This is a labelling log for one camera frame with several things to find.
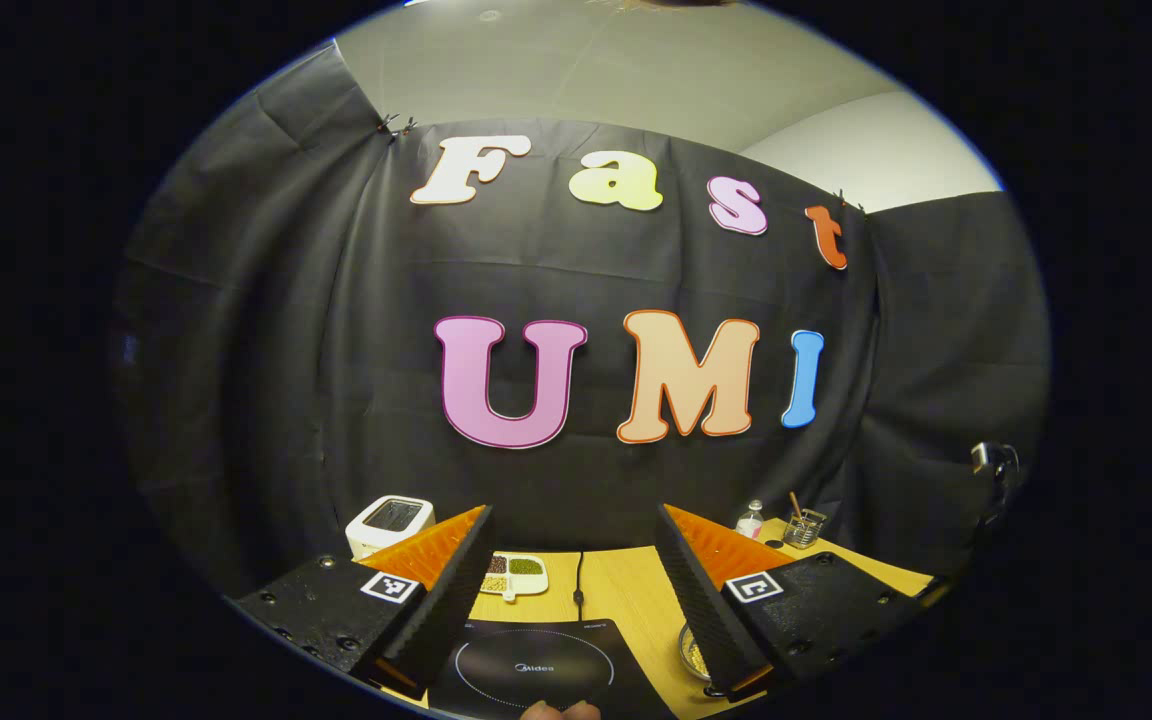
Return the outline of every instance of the ceiling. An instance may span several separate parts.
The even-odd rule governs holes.
[[[338,37],[381,114],[422,124],[556,118],[741,152],[824,109],[901,90],[849,51],[750,3],[422,0]]]

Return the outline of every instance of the induction cooktop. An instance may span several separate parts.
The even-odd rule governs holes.
[[[483,720],[518,720],[538,700],[559,710],[584,700],[602,717],[673,717],[611,620],[467,621],[429,689],[430,707]]]

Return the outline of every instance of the human hand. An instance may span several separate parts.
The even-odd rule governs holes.
[[[602,720],[602,712],[584,700],[577,702],[566,712],[558,712],[558,708],[550,707],[540,700],[522,712],[518,720]]]

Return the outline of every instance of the white wall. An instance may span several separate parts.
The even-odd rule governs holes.
[[[909,92],[826,109],[741,152],[865,211],[1002,190],[977,151]]]

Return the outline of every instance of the glass cup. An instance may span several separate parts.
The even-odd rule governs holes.
[[[799,550],[812,547],[814,539],[820,536],[820,528],[828,515],[823,515],[816,510],[804,510],[803,516],[790,515],[785,525],[785,543],[791,544]]]

